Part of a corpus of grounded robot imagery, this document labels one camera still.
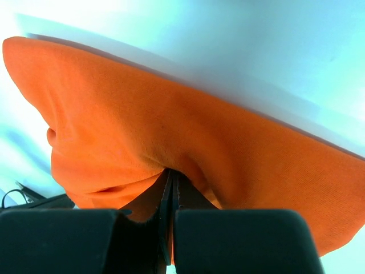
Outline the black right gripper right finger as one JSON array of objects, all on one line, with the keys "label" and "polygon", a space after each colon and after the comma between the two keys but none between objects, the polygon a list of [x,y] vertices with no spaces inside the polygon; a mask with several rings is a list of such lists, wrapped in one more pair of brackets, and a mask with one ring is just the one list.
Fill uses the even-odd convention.
[{"label": "black right gripper right finger", "polygon": [[218,209],[174,172],[177,273],[323,273],[304,219],[286,209]]}]

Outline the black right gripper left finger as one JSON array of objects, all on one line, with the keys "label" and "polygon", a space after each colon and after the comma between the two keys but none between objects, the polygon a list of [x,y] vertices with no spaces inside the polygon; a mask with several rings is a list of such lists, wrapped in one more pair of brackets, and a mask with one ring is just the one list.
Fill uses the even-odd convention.
[{"label": "black right gripper left finger", "polygon": [[165,273],[171,263],[171,171],[121,209],[1,212],[2,273]]}]

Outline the orange t-shirt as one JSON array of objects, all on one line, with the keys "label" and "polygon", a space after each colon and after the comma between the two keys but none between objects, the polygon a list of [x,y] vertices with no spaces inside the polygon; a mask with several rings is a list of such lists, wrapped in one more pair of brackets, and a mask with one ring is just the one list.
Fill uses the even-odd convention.
[{"label": "orange t-shirt", "polygon": [[150,72],[12,37],[5,67],[48,124],[51,174],[80,208],[116,208],[166,168],[220,209],[298,212],[318,253],[364,226],[364,161]]}]

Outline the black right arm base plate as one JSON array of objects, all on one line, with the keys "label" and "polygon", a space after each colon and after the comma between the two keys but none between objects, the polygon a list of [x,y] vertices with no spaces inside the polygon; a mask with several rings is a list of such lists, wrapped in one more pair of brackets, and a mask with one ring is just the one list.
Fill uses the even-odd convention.
[{"label": "black right arm base plate", "polygon": [[[7,209],[73,209],[75,203],[66,195],[61,194],[51,198],[46,198],[41,194],[31,190],[30,188],[24,186],[20,182],[16,181],[16,185],[19,189],[13,189],[6,192],[1,199],[1,211]],[[19,192],[25,200],[25,204],[6,206],[5,198],[12,192]]]}]

